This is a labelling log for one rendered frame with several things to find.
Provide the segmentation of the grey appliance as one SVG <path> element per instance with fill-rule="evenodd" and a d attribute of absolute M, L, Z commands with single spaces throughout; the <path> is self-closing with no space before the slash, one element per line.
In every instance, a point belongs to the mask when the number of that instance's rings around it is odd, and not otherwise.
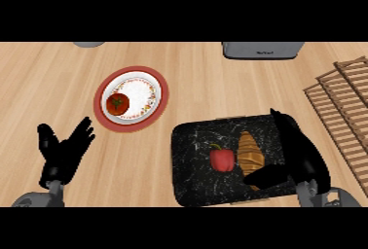
<path fill-rule="evenodd" d="M 224 42 L 224 55 L 231 59 L 293 59 L 304 42 Z"/>

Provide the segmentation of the red bell pepper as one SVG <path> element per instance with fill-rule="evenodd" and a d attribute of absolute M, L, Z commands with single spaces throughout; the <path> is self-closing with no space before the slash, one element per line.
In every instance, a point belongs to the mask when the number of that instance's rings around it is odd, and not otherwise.
<path fill-rule="evenodd" d="M 219 144 L 211 145 L 211 164 L 219 172 L 231 172 L 236 168 L 236 153 L 231 149 L 225 149 Z"/>

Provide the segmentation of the wooden tiered shelf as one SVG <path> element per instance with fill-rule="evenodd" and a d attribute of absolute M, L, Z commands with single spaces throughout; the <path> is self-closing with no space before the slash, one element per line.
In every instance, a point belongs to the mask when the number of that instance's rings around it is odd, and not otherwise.
<path fill-rule="evenodd" d="M 304 92 L 368 196 L 368 57 L 336 62 Z"/>

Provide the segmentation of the red tomato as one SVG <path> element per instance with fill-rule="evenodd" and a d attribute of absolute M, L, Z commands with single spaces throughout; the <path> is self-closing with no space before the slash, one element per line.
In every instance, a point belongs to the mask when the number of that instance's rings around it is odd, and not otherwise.
<path fill-rule="evenodd" d="M 115 93 L 107 99 L 107 110 L 115 116 L 123 115 L 131 108 L 131 99 L 122 93 Z"/>

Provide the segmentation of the golden brown croissant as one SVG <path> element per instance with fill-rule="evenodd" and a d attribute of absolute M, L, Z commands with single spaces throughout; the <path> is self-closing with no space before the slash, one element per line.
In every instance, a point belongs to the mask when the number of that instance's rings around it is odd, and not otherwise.
<path fill-rule="evenodd" d="M 265 166 L 265 156 L 249 131 L 240 134 L 237 162 L 243 176 L 248 176 Z"/>

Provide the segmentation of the grey round object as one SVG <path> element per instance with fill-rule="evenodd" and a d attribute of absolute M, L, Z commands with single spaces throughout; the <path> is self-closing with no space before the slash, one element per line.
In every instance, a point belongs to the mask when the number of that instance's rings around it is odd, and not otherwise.
<path fill-rule="evenodd" d="M 100 47 L 106 42 L 75 42 L 76 46 L 81 48 L 97 48 Z"/>

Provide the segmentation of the red round placemat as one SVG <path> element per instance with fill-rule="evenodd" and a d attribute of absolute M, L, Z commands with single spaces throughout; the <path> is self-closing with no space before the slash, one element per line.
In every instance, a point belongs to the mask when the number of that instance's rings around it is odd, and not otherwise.
<path fill-rule="evenodd" d="M 162 117 L 169 103 L 163 75 L 147 66 L 131 66 L 104 80 L 94 98 L 101 124 L 116 132 L 137 132 Z"/>

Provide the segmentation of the black marble tray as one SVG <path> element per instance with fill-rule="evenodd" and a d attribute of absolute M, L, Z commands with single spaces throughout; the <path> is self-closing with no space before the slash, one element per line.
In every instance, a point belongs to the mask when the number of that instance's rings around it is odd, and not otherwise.
<path fill-rule="evenodd" d="M 267 165 L 284 163 L 280 132 L 270 115 L 187 123 L 175 127 L 172 163 L 180 205 L 197 207 L 296 193 L 292 180 L 259 191 L 243 183 L 237 152 L 245 134 L 252 136 L 259 149 L 248 158 Z"/>

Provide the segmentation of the white floral plate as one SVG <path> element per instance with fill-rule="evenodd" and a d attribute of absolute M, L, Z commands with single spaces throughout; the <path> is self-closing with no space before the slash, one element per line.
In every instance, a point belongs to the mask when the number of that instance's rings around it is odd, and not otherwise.
<path fill-rule="evenodd" d="M 115 116 L 107 110 L 107 99 L 115 93 L 131 99 L 128 112 Z M 117 125 L 137 125 L 149 119 L 159 109 L 163 89 L 157 78 L 144 71 L 132 71 L 115 77 L 103 91 L 101 108 L 107 119 Z"/>

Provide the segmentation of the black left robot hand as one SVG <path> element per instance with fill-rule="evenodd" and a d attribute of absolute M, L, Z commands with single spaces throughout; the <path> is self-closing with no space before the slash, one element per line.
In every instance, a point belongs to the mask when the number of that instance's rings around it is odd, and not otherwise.
<path fill-rule="evenodd" d="M 39 151 L 45 157 L 45 165 L 39 185 L 48 189 L 58 180 L 69 185 L 78 173 L 82 157 L 95 139 L 91 118 L 85 118 L 69 139 L 60 140 L 48 124 L 38 126 Z"/>

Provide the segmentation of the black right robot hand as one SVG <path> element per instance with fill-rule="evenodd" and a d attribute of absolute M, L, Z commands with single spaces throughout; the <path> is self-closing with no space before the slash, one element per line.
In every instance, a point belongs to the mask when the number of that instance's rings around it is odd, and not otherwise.
<path fill-rule="evenodd" d="M 286 163 L 265 165 L 245 177 L 243 182 L 264 190 L 283 184 L 289 178 L 295 184 L 316 180 L 318 194 L 324 194 L 332 189 L 332 175 L 317 146 L 292 125 L 289 115 L 276 109 L 271 115 L 280 131 Z"/>

